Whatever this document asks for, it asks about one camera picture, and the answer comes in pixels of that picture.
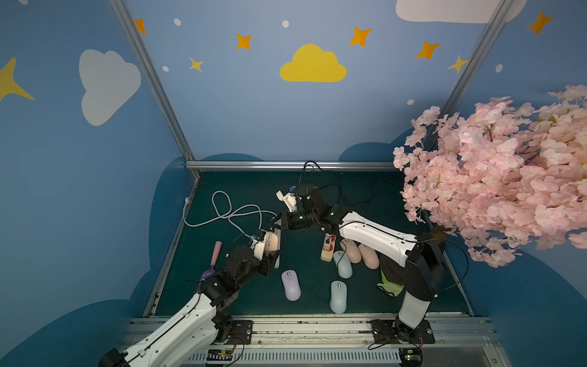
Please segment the white power strip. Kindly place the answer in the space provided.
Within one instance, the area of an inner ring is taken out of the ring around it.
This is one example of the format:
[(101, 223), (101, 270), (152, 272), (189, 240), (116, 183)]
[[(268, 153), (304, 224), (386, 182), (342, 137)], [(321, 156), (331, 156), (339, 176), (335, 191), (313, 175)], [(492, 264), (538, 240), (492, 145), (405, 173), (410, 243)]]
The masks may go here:
[(269, 249), (277, 253), (274, 269), (279, 269), (281, 264), (281, 218), (277, 219), (271, 225), (271, 233)]

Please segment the pink charger adapter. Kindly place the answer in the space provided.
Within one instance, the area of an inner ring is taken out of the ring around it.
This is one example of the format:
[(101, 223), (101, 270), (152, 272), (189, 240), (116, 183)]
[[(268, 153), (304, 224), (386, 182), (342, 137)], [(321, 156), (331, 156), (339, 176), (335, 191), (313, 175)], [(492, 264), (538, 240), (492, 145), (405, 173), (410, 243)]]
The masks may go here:
[(276, 232), (264, 235), (264, 253), (276, 252), (280, 249), (280, 236)]

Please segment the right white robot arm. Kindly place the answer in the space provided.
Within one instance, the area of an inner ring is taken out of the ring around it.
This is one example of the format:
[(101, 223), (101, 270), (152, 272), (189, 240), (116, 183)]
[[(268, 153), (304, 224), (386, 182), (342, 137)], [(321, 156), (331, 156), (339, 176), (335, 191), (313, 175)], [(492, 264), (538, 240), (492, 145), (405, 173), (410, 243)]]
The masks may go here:
[(390, 281), (403, 287), (405, 296), (396, 317), (399, 329), (420, 326), (446, 274), (443, 240), (430, 234), (418, 237), (398, 232), (339, 204), (331, 205), (318, 187), (285, 187), (276, 193), (287, 210), (279, 219), (284, 231), (316, 227), (330, 235), (353, 240), (391, 261)]

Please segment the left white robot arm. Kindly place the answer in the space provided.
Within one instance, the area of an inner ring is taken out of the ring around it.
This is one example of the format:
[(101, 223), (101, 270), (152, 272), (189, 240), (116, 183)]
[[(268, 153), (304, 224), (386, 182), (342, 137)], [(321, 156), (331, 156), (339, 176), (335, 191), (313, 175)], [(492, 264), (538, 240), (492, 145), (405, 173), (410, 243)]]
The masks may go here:
[(180, 366), (196, 351), (229, 338), (226, 313), (240, 288), (256, 274), (270, 275), (280, 255), (276, 246), (256, 244), (234, 249), (226, 263), (205, 279), (198, 292), (153, 333), (119, 352), (112, 349), (100, 366)]

